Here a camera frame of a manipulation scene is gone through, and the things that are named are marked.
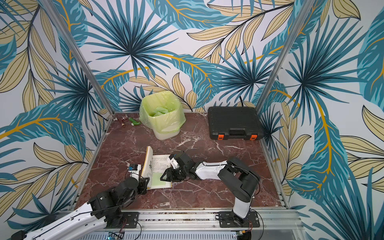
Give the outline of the yellow cover book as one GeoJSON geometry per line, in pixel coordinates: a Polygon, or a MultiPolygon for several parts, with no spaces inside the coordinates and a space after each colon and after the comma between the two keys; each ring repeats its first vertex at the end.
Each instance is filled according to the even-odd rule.
{"type": "Polygon", "coordinates": [[[147,190],[167,189],[172,187],[171,182],[161,181],[161,176],[171,166],[170,155],[154,155],[153,149],[147,146],[145,162],[142,167],[143,178],[149,178],[147,190]]]}

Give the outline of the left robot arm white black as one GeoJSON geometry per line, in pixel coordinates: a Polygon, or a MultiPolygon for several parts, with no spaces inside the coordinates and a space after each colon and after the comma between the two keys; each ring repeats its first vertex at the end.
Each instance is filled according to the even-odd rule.
{"type": "Polygon", "coordinates": [[[147,193],[150,178],[138,174],[128,177],[117,186],[97,194],[87,203],[53,223],[31,231],[21,230],[12,240],[77,240],[106,227],[128,223],[122,209],[131,205],[139,195],[147,193]]]}

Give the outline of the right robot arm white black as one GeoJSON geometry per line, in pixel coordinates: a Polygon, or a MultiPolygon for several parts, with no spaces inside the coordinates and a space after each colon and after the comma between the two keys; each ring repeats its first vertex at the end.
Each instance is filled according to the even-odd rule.
{"type": "Polygon", "coordinates": [[[220,180],[235,196],[233,219],[239,223],[246,219],[261,178],[240,159],[231,157],[217,163],[195,162],[186,153],[180,152],[171,155],[170,164],[160,177],[161,181],[220,180]]]}

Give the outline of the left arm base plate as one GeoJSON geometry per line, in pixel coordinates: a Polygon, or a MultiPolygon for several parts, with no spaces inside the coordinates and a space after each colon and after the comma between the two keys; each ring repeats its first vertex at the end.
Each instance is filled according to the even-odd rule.
{"type": "Polygon", "coordinates": [[[138,224],[139,212],[122,212],[106,218],[106,229],[135,229],[138,224]]]}

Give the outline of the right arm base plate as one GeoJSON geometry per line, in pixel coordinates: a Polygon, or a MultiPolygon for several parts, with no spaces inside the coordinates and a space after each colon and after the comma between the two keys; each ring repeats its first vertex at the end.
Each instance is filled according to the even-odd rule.
{"type": "Polygon", "coordinates": [[[240,218],[231,212],[218,212],[215,219],[219,221],[221,228],[258,228],[260,219],[255,211],[250,211],[245,218],[240,218]]]}

